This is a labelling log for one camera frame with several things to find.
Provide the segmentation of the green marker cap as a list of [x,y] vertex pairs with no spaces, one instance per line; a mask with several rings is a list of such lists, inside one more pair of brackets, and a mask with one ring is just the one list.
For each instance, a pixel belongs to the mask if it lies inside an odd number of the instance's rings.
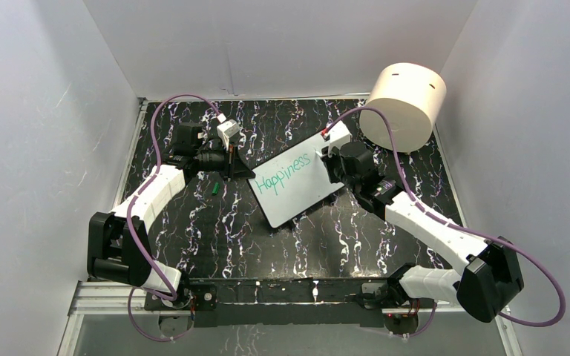
[[216,182],[212,188],[212,196],[216,196],[220,190],[220,183]]

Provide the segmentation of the white whiteboard black frame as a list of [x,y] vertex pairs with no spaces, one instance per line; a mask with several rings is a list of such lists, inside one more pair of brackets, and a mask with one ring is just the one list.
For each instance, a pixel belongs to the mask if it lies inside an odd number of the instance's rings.
[[327,146],[317,133],[253,169],[255,177],[247,182],[271,227],[287,223],[344,187],[330,182],[320,156]]

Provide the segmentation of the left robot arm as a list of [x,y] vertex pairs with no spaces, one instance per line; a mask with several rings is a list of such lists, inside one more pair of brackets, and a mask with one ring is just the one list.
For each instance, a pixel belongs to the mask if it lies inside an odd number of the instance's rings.
[[189,278],[151,256],[148,234],[159,214],[199,173],[225,181],[255,174],[238,152],[240,126],[228,119],[207,138],[203,126],[183,123],[146,181],[111,211],[96,212],[88,227],[90,276],[145,289],[175,309],[191,302]]

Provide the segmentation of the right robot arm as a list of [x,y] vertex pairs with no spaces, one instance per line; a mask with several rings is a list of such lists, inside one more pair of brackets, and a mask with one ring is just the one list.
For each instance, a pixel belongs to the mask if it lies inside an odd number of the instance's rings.
[[363,291],[366,308],[406,307],[426,298],[460,305],[478,321],[491,322],[524,287],[517,254],[509,242],[486,242],[451,227],[436,211],[421,211],[402,184],[383,177],[362,142],[321,151],[330,182],[344,184],[367,212],[401,228],[432,248],[448,269],[405,263],[375,291]]

